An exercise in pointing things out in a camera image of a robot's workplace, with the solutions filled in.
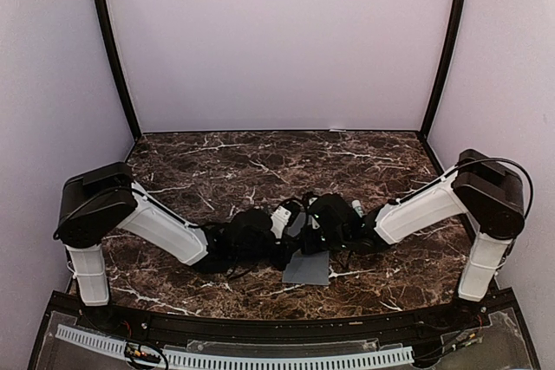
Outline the grey-blue paper envelope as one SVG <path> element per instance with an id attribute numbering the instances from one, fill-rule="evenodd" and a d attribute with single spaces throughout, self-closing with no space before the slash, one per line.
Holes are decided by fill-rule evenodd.
<path id="1" fill-rule="evenodd" d="M 296 251 L 282 273 L 282 283 L 327 286 L 330 256 L 328 251 L 303 255 Z"/>

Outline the green white glue stick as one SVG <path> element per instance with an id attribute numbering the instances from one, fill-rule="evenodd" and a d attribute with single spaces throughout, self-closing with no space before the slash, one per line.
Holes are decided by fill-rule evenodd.
<path id="1" fill-rule="evenodd" d="M 355 212 L 357 213 L 357 215 L 359 217 L 364 217 L 364 210 L 363 210 L 362 204 L 359 200 L 353 200 L 351 202 L 351 206 L 355 210 Z"/>

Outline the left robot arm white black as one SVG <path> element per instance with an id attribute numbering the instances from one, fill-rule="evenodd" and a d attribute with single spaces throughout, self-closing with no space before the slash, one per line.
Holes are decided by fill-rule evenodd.
<path id="1" fill-rule="evenodd" d="M 116 162 L 65 182 L 53 238 L 69 253 L 89 319 L 104 332 L 114 332 L 122 313 L 109 302 L 101 248 L 112 230 L 126 230 L 199 273 L 213 274 L 260 261 L 285 269 L 294 251 L 283 240 L 288 222 L 284 210 L 249 209 L 229 222 L 192 224 L 152 197 L 127 164 Z"/>

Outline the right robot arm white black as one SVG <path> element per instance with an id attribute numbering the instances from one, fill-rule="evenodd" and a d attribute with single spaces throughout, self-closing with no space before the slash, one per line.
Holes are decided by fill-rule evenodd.
<path id="1" fill-rule="evenodd" d="M 301 251 L 379 253 L 442 220 L 468 215 L 479 229 L 460 276 L 458 298 L 442 312 L 443 323 L 460 330 L 475 317 L 474 302 L 485 297 L 523 231 L 533 196 L 532 178 L 520 164 L 467 149 L 436 179 L 368 213 L 335 193 L 316 198 L 306 209 Z"/>

